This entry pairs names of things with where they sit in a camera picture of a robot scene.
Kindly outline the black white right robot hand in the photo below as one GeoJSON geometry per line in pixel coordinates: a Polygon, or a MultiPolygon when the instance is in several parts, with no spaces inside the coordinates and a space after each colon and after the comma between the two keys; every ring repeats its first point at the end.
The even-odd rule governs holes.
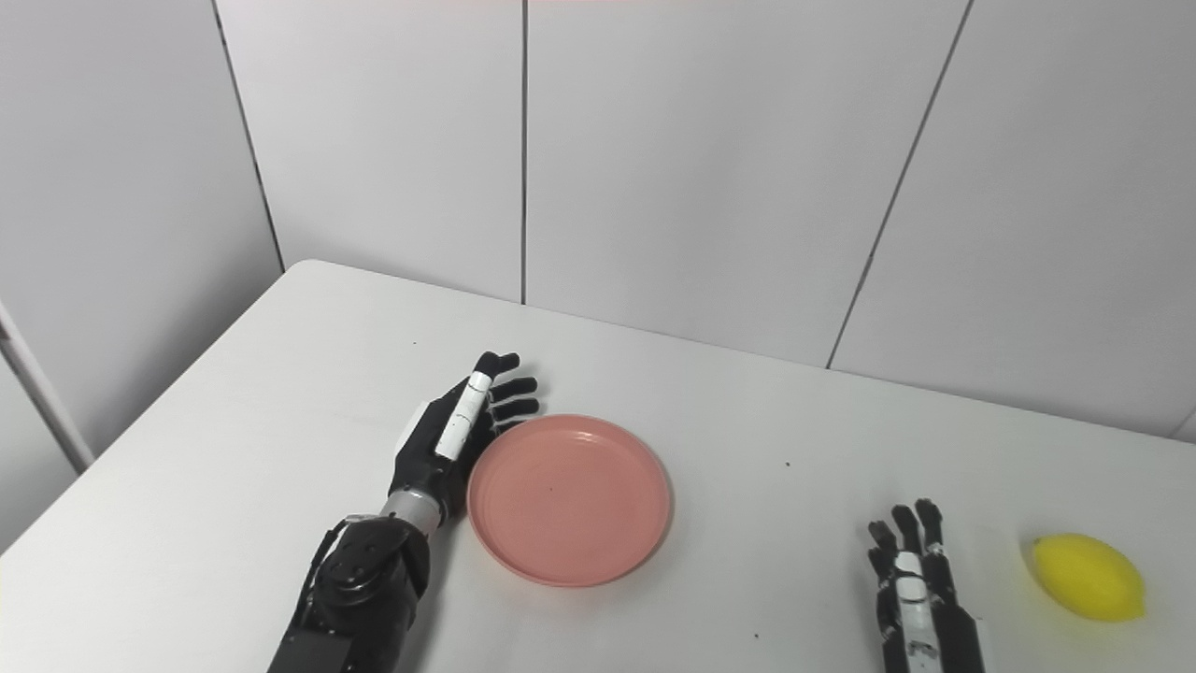
{"type": "Polygon", "coordinates": [[[875,620],[886,672],[987,672],[981,623],[962,607],[930,498],[897,504],[867,525],[875,620]]]}

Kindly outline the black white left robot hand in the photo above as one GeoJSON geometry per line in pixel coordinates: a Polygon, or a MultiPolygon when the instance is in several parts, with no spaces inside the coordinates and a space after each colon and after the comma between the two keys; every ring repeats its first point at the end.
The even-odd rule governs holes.
{"type": "Polygon", "coordinates": [[[511,378],[520,365],[514,351],[484,351],[470,375],[428,402],[393,457],[388,496],[427,495],[437,504],[439,525],[460,516],[466,482],[483,452],[541,410],[539,380],[511,378]]]}

